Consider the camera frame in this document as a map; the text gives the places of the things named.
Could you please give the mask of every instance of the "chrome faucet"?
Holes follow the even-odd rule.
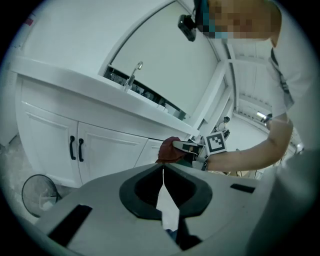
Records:
[[[142,69],[143,64],[144,64],[144,63],[143,63],[142,61],[140,61],[140,62],[135,66],[135,68],[134,68],[131,76],[127,79],[127,81],[126,81],[125,84],[124,84],[124,91],[125,91],[125,92],[127,92],[128,90],[130,90],[130,89],[132,88],[132,85],[133,85],[133,83],[134,83],[134,81],[135,81],[135,78],[136,78],[136,77],[134,76],[134,74],[135,74],[135,72],[136,72],[137,70],[141,70],[141,69]]]

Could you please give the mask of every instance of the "light fixture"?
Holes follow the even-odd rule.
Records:
[[[259,117],[261,117],[261,118],[264,118],[264,119],[266,119],[266,117],[267,117],[265,114],[262,114],[262,113],[259,112],[259,111],[256,113],[256,115],[259,116]]]

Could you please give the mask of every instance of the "red cloth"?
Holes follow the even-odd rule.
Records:
[[[180,142],[180,139],[178,137],[170,137],[162,143],[156,163],[176,163],[184,158],[187,152],[175,148],[174,141]]]

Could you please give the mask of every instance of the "black cabinet handle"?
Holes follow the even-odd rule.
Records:
[[[82,138],[79,139],[79,161],[83,162],[84,159],[82,158],[82,151],[81,151],[81,145],[84,143],[84,140]]]
[[[69,144],[69,149],[70,149],[70,157],[72,160],[76,160],[76,157],[74,156],[74,149],[72,147],[72,142],[75,141],[75,137],[74,136],[70,136],[70,144]]]

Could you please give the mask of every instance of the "marble floor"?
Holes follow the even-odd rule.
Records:
[[[19,135],[7,147],[0,146],[0,185],[12,212],[35,224],[38,218],[32,216],[22,201],[22,187],[25,181],[36,172],[31,167],[21,144]],[[75,188],[57,186],[62,197]]]

